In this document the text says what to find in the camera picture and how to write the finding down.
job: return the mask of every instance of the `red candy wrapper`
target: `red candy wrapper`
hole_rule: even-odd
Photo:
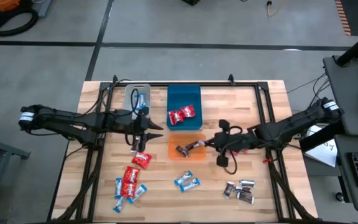
[[[169,111],[168,115],[172,125],[183,122],[183,113],[181,111]]]
[[[136,191],[136,182],[135,183],[128,183],[123,182],[121,187],[121,196],[122,197],[135,197]]]
[[[193,105],[182,107],[180,108],[180,111],[183,113],[185,118],[193,118],[196,116],[196,111],[194,110]]]
[[[127,167],[125,170],[124,176],[122,177],[122,182],[127,183],[136,183],[137,175],[139,174],[140,169],[135,167]]]
[[[132,163],[141,166],[143,169],[146,169],[150,163],[152,156],[144,152],[138,152],[132,159]]]

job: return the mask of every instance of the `white paper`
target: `white paper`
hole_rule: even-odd
[[[321,130],[321,128],[314,125],[308,129],[306,136],[311,136],[319,130]],[[333,139],[305,153],[306,156],[319,162],[325,163],[331,167],[335,167],[336,165],[336,154],[337,148],[335,140]]]

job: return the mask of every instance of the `wooden table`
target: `wooden table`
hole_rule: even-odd
[[[267,81],[270,89],[276,120],[291,116],[285,85],[281,80]],[[100,82],[85,82],[81,93],[78,112],[84,113],[96,101]],[[201,87],[203,104],[203,126],[197,133],[207,138],[220,131],[219,119],[227,119],[232,125],[243,128],[259,124],[259,112],[256,105],[255,90],[250,87]],[[109,133],[104,147],[98,197],[94,212],[94,222],[273,222],[277,221],[269,169],[263,164],[265,150],[249,150],[238,155],[239,169],[235,175],[229,175],[216,165],[217,152],[208,148],[203,161],[173,161],[168,158],[168,137],[170,130],[166,125],[167,88],[152,87],[152,120],[164,128],[163,131],[150,131],[164,134],[147,143],[146,152],[152,155],[147,170],[141,170],[138,185],[144,184],[148,191],[135,204],[126,203],[121,213],[112,210],[116,177],[122,177],[127,166],[133,166],[133,154],[125,144],[124,136]],[[122,108],[124,88],[115,88],[112,109]],[[78,149],[79,143],[72,142],[68,153]],[[288,147],[283,152],[291,190],[312,215],[317,217],[308,176],[299,149]],[[66,161],[58,188],[52,218],[57,218],[69,206],[77,195],[86,150],[79,151]],[[233,168],[229,159],[229,168]],[[186,170],[198,177],[201,185],[185,193],[173,183]],[[227,181],[252,179],[256,181],[253,205],[234,198],[223,198]],[[287,213],[285,197],[281,192],[284,214]],[[85,202],[84,213],[88,211]]]

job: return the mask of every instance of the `blue bin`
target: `blue bin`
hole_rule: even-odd
[[[201,109],[201,89],[199,85],[170,85],[167,93],[167,126],[172,131],[199,130],[203,125]],[[185,118],[182,123],[172,125],[168,112],[181,107],[193,105],[196,111],[194,118]]]

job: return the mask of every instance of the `black floor stripe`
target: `black floor stripe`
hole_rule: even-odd
[[[0,45],[8,46],[51,46],[51,47],[93,47],[95,42],[43,42],[43,41],[0,41]]]
[[[94,68],[96,66],[96,61],[98,60],[100,47],[101,47],[101,44],[103,41],[104,34],[106,33],[107,24],[109,22],[109,17],[110,17],[110,12],[111,12],[111,7],[112,7],[113,2],[114,2],[114,0],[109,0],[109,2],[107,3],[106,11],[104,12],[103,21],[102,21],[102,24],[101,24],[101,27],[99,30],[98,39],[96,41],[96,46],[93,49],[91,61],[89,63],[89,67],[88,67],[88,71],[86,72],[85,81],[92,80]]]
[[[319,50],[347,51],[349,47],[297,45],[243,45],[243,44],[163,44],[163,43],[102,43],[102,47],[150,49],[236,49],[236,50]]]

